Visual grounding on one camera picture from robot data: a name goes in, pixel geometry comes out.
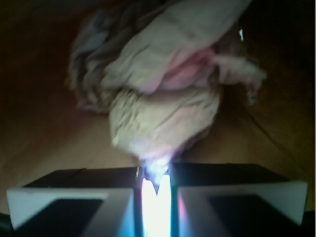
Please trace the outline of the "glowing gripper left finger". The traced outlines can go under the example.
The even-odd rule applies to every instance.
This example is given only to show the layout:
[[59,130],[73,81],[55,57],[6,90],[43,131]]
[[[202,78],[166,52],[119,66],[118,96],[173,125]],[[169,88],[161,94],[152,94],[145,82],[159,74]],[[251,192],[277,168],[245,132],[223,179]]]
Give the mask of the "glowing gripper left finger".
[[140,167],[56,170],[6,192],[16,237],[153,237]]

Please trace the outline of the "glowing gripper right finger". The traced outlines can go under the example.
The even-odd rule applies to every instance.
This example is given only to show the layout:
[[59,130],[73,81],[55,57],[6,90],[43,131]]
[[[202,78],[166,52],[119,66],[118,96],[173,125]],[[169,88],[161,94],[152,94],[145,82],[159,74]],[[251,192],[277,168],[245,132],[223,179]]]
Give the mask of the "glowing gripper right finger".
[[308,185],[257,164],[173,163],[173,237],[304,237]]

